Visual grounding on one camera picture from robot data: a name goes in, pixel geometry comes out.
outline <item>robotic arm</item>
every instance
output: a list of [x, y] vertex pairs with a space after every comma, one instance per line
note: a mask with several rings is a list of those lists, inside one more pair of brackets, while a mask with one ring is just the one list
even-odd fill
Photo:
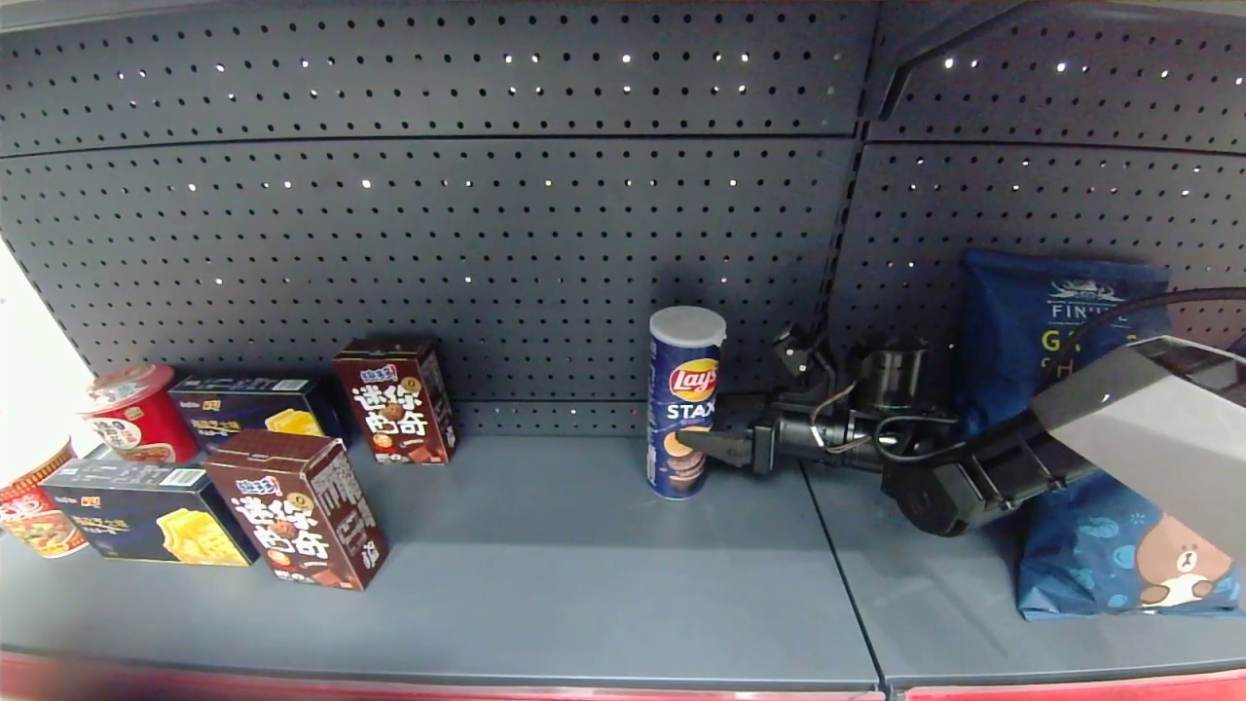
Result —
[[[1160, 294], [1121, 304], [1111, 316], [1211, 299], [1246, 299], [1246, 288]], [[1105, 318], [1070, 336], [1052, 367]], [[952, 443], [956, 420], [915, 411], [926, 347], [913, 336], [868, 335], [849, 355], [851, 382], [827, 395], [835, 380], [825, 339], [787, 331], [775, 349], [794, 361], [789, 369], [806, 390], [781, 395], [748, 432], [679, 432], [679, 441], [755, 473], [770, 472], [778, 456], [880, 472], [883, 493], [905, 517], [944, 537], [1103, 468], [1246, 559], [1237, 518], [1246, 494], [1246, 360], [1172, 336], [1140, 340], [1047, 387], [1019, 416]]]

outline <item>yellow pasta image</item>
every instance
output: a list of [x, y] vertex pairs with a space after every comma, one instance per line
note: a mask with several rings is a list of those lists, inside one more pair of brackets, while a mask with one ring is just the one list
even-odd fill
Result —
[[156, 519], [156, 523], [164, 533], [164, 549], [182, 563], [237, 567], [248, 564], [221, 524], [206, 512], [178, 509]]
[[299, 436], [324, 436], [320, 425], [316, 423], [312, 412], [298, 410], [284, 410], [264, 420], [264, 427], [277, 433], [297, 433]]

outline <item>chip can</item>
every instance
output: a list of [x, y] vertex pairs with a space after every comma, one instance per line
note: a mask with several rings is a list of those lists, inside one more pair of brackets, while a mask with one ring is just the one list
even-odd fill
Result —
[[122, 459], [187, 463], [199, 447], [168, 396], [171, 385], [168, 366], [130, 366], [91, 383], [80, 413]]
[[714, 426], [726, 320], [701, 306], [667, 306], [649, 316], [649, 484], [667, 499], [687, 499], [705, 482], [705, 456], [675, 432]]
[[74, 459], [69, 436], [57, 433], [51, 418], [0, 413], [0, 528], [44, 558], [61, 558], [85, 548], [86, 539], [39, 487]]

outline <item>black cable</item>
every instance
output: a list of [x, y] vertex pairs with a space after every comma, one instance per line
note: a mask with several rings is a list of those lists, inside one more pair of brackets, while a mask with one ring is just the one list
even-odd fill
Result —
[[901, 464], [925, 463], [926, 461], [932, 461], [934, 458], [939, 458], [942, 456], [947, 456], [948, 453], [954, 453], [961, 448], [964, 448], [964, 442], [958, 441], [952, 446], [946, 446], [943, 448], [939, 448], [938, 451], [931, 451], [928, 453], [922, 453], [918, 456], [897, 456], [896, 453], [887, 451], [882, 446], [883, 430], [887, 428], [887, 426], [897, 422], [911, 422], [918, 425], [920, 423], [943, 425], [943, 426], [956, 426], [961, 423], [959, 420], [952, 420], [946, 417], [922, 417], [922, 416], [905, 416], [905, 415], [901, 415], [898, 417], [887, 417], [886, 420], [882, 420], [881, 422], [878, 422], [877, 426], [873, 427], [872, 440], [873, 440], [873, 449], [877, 451], [878, 456], [882, 456], [882, 458], [887, 462], [901, 463]]
[[1161, 294], [1151, 294], [1150, 296], [1139, 296], [1138, 299], [1121, 301], [1110, 309], [1104, 309], [1101, 314], [1090, 316], [1083, 321], [1082, 325], [1079, 325], [1077, 330], [1074, 330], [1060, 344], [1059, 355], [1057, 355], [1055, 360], [1053, 360], [1044, 370], [1042, 381], [1034, 390], [1034, 395], [1047, 390], [1055, 382], [1055, 374], [1059, 372], [1058, 369], [1073, 357], [1073, 354], [1075, 352], [1074, 349], [1078, 346], [1078, 342], [1085, 337], [1089, 331], [1101, 326], [1111, 319], [1131, 314], [1134, 311], [1153, 309], [1155, 306], [1168, 306], [1169, 304], [1229, 300], [1246, 300], [1246, 286], [1205, 286], [1202, 289], [1165, 291]]

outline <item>store shelf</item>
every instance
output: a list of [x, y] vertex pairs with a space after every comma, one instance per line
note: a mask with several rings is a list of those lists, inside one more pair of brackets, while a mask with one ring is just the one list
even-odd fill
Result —
[[248, 570], [45, 562], [0, 542], [2, 649], [421, 684], [865, 691], [877, 675], [805, 481], [657, 498], [644, 442], [478, 437], [353, 459], [394, 550], [364, 594]]
[[942, 539], [908, 525], [878, 479], [810, 474], [892, 689], [1194, 674], [1246, 666], [1246, 620], [1115, 616], [1027, 623], [1015, 523]]

